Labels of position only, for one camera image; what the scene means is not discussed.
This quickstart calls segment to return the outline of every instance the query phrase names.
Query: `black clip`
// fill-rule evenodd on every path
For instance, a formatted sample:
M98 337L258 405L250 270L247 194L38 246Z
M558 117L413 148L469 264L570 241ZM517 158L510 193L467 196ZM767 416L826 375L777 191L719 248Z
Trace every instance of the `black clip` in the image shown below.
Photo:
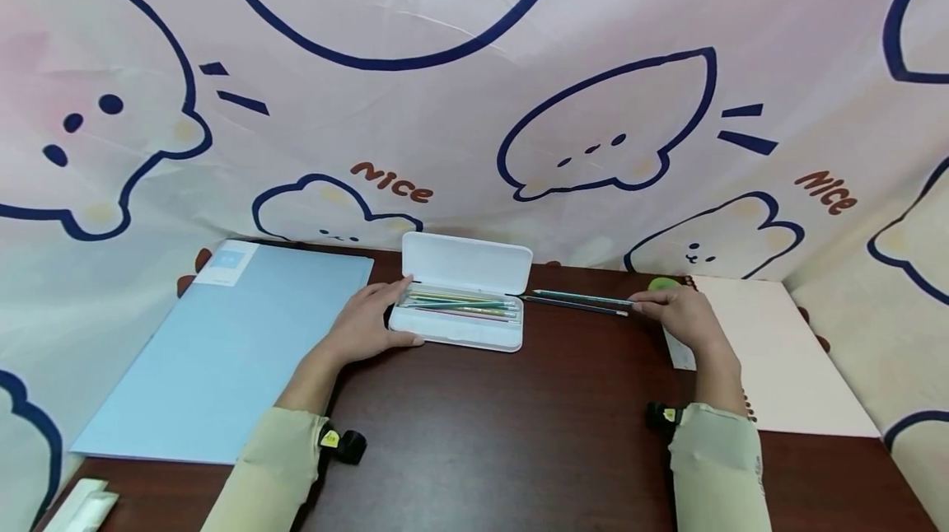
M320 430L320 447L329 450L330 455L343 464L358 464L366 453L367 441L360 432L350 430L340 435L327 422Z
M670 407L662 402L647 404L647 427L670 430L682 422L682 409Z

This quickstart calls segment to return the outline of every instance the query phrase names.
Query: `desk surface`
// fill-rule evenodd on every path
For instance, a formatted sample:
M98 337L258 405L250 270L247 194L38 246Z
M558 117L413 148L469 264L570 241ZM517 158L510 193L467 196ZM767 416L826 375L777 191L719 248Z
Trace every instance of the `desk surface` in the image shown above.
M320 250L373 256L371 282L400 276L394 252ZM626 296L650 278L535 265L529 287ZM366 435L368 451L358 467L329 465L298 529L672 531L668 440L643 409L685 402L691 388L656 324L530 303L512 355L433 343L389 352L339 378L333 421ZM761 438L775 532L935 532L879 440ZM76 478L105 478L120 495L101 532L188 532L229 471L88 459Z

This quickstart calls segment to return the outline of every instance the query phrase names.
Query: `notebook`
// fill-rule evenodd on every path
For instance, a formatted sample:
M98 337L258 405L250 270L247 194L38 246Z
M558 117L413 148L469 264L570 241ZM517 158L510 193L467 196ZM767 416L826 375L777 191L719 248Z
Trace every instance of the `notebook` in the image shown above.
M71 450L235 464L372 264L225 240Z
M698 277L732 349L751 420L769 432L879 437L780 282Z

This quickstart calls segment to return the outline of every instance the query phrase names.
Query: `sleeve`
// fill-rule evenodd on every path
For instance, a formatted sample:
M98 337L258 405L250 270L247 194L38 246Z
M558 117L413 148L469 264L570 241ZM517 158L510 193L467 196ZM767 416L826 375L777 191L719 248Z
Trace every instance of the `sleeve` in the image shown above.
M692 403L669 451L680 532L770 532L761 439L747 418Z
M227 477L201 532L282 532L316 481L317 437L327 419L269 408Z

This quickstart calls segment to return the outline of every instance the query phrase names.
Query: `blue folder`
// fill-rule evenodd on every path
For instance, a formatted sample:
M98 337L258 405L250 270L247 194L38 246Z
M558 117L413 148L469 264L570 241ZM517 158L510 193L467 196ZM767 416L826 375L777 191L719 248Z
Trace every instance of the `blue folder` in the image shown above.
M71 447L235 464L372 259L226 240Z

